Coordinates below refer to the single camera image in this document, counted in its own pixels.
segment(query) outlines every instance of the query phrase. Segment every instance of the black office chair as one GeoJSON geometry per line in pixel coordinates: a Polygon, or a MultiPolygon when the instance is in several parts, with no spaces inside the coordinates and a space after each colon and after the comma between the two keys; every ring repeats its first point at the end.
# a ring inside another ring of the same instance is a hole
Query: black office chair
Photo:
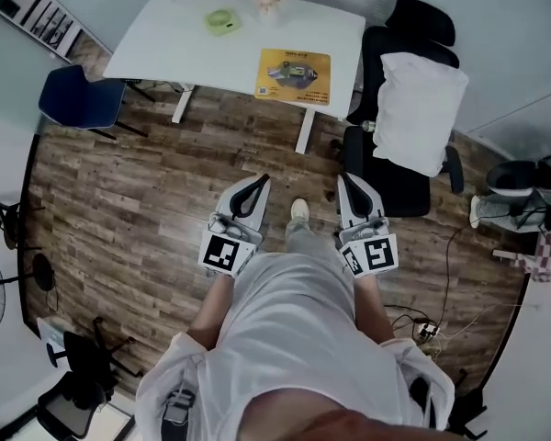
{"type": "MultiPolygon", "coordinates": [[[[9,250],[14,250],[18,245],[18,212],[20,204],[8,206],[0,202],[0,229],[4,232],[4,241],[9,250]]],[[[40,250],[40,247],[27,247],[25,250],[40,250]]]]}
{"type": "MultiPolygon", "coordinates": [[[[377,92],[386,81],[381,56],[392,52],[413,54],[459,67],[459,60],[446,47],[455,43],[455,26],[441,10],[418,0],[398,0],[385,27],[368,28],[363,37],[364,91],[359,108],[347,117],[357,126],[345,130],[343,143],[332,141],[342,151],[348,173],[363,178],[382,197],[388,217],[424,216],[431,210],[429,177],[390,160],[373,156],[376,145],[371,132],[358,125],[377,118],[377,92]]],[[[451,189],[464,189],[463,169],[454,147],[445,149],[442,173],[451,178],[451,189]]]]}
{"type": "Polygon", "coordinates": [[[40,424],[59,441],[72,441],[84,438],[92,422],[97,407],[109,402],[118,384],[116,373],[110,365],[142,378],[143,373],[132,372],[112,355],[122,346],[131,344],[134,339],[107,349],[98,324],[100,317],[93,320],[96,343],[78,334],[65,332],[63,345],[65,351],[55,353],[47,344],[47,353],[51,363],[57,367],[57,360],[67,357],[71,372],[48,392],[39,397],[37,418],[40,424]]]}
{"type": "MultiPolygon", "coordinates": [[[[464,369],[459,370],[461,377],[459,381],[455,383],[455,389],[457,390],[462,382],[467,377],[467,371],[464,369]]],[[[465,436],[467,439],[474,441],[484,437],[488,430],[484,430],[479,435],[471,432],[466,425],[484,413],[488,407],[484,405],[484,397],[481,388],[475,388],[466,395],[455,397],[455,403],[453,409],[449,415],[449,427],[447,431],[455,433],[456,435],[465,436]]]]}
{"type": "Polygon", "coordinates": [[[87,436],[96,409],[112,394],[90,379],[66,372],[48,392],[39,397],[37,421],[58,441],[87,436]]]}

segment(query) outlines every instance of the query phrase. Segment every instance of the white desk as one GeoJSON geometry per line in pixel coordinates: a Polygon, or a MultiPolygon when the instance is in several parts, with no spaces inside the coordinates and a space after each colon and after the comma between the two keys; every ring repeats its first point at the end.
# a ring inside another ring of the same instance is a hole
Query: white desk
{"type": "MultiPolygon", "coordinates": [[[[280,13],[277,25],[268,27],[260,22],[253,0],[150,0],[118,45],[104,76],[212,86],[252,95],[261,49],[329,54],[330,104],[294,103],[308,110],[296,147],[296,152],[304,153],[315,111],[338,119],[348,114],[365,19],[301,0],[285,0],[280,13]],[[220,8],[233,8],[242,28],[219,37],[210,34],[204,16],[220,8]]],[[[179,122],[191,94],[182,94],[174,122],[179,122]]]]}

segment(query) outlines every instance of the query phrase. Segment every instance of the flower vase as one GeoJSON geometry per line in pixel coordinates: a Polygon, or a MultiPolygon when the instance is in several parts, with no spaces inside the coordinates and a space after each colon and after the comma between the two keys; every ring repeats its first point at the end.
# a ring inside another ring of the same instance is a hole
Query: flower vase
{"type": "Polygon", "coordinates": [[[267,9],[260,8],[259,10],[259,21],[266,27],[278,26],[280,18],[279,5],[271,4],[267,9]]]}

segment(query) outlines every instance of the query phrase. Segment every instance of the black chair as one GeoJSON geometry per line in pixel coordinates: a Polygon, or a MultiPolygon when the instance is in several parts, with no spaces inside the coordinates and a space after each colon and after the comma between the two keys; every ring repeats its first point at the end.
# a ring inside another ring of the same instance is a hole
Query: black chair
{"type": "Polygon", "coordinates": [[[37,421],[58,441],[87,436],[96,409],[110,401],[112,393],[90,379],[66,372],[48,392],[39,397],[37,421]]]}
{"type": "MultiPolygon", "coordinates": [[[[147,137],[146,133],[118,120],[126,87],[125,82],[114,79],[90,83],[85,78],[81,65],[62,67],[48,75],[40,95],[39,109],[62,126],[90,130],[112,140],[116,138],[100,129],[116,125],[141,137],[147,137]]],[[[147,99],[155,101],[142,90],[130,87],[147,99]]]]}
{"type": "MultiPolygon", "coordinates": [[[[457,68],[457,56],[443,46],[454,43],[455,27],[448,15],[418,0],[398,0],[385,27],[371,27],[364,33],[364,91],[359,108],[347,120],[356,125],[376,120],[377,92],[386,81],[383,54],[411,52],[457,68]]],[[[345,130],[343,143],[332,141],[331,146],[342,151],[347,172],[363,178],[379,193],[388,217],[428,214],[431,210],[429,177],[390,160],[375,158],[372,153],[376,145],[372,137],[371,132],[350,126],[345,130]]],[[[442,173],[449,174],[454,193],[463,191],[463,169],[454,147],[445,149],[442,173]]]]}
{"type": "MultiPolygon", "coordinates": [[[[20,204],[8,206],[0,202],[0,229],[4,231],[4,241],[10,250],[18,245],[18,212],[20,204]]],[[[25,250],[40,250],[40,247],[26,247],[25,250]]]]}
{"type": "MultiPolygon", "coordinates": [[[[461,378],[455,384],[456,389],[466,379],[467,371],[461,369],[459,374],[461,374],[461,378]]],[[[455,403],[449,415],[449,427],[447,431],[456,435],[463,435],[467,439],[473,439],[474,441],[484,437],[488,433],[488,430],[475,435],[466,427],[466,424],[480,416],[487,409],[488,407],[484,405],[484,397],[480,388],[473,389],[464,396],[455,397],[455,403]]]]}
{"type": "Polygon", "coordinates": [[[96,409],[112,399],[118,379],[111,364],[134,378],[143,376],[141,371],[132,372],[112,356],[122,346],[133,343],[134,339],[127,338],[107,349],[98,326],[101,322],[100,317],[93,320],[96,343],[78,334],[65,332],[65,351],[55,353],[53,347],[47,344],[51,363],[57,367],[57,360],[67,357],[71,370],[38,401],[39,423],[59,441],[84,438],[96,409]]]}

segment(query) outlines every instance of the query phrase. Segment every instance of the fan stand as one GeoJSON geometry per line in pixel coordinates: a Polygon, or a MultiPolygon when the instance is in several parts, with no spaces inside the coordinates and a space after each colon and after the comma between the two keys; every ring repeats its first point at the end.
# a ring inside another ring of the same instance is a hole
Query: fan stand
{"type": "Polygon", "coordinates": [[[28,279],[30,277],[34,277],[37,285],[45,292],[49,292],[53,289],[53,286],[55,285],[55,276],[53,273],[53,268],[51,267],[51,263],[49,263],[47,256],[45,256],[44,254],[36,254],[33,257],[32,273],[22,276],[19,275],[17,277],[10,277],[8,279],[1,279],[0,286],[2,286],[3,284],[18,281],[21,278],[28,279]]]}

